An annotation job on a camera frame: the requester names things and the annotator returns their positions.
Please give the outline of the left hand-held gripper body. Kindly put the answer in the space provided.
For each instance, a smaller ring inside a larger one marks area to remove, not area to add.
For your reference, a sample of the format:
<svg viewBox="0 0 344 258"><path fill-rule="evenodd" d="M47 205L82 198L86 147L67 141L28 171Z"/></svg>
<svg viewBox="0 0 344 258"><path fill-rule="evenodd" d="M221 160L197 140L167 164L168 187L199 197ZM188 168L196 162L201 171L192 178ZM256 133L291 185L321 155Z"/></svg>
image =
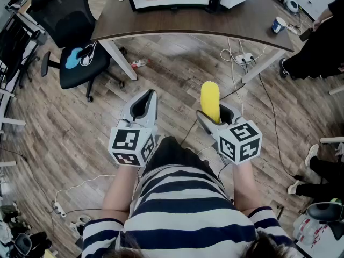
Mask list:
<svg viewBox="0 0 344 258"><path fill-rule="evenodd" d="M156 147L157 126L119 120L111 129L108 151L121 166L145 167Z"/></svg>

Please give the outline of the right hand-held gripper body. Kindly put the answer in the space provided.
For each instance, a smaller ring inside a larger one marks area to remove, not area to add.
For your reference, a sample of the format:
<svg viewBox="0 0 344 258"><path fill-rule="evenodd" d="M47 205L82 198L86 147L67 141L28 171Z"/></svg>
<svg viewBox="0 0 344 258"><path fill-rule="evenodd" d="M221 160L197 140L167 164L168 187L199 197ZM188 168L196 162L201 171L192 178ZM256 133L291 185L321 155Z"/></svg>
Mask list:
<svg viewBox="0 0 344 258"><path fill-rule="evenodd" d="M236 165L259 156L262 133L251 120L234 117L231 123L217 124L208 120L210 135L214 138L213 148Z"/></svg>

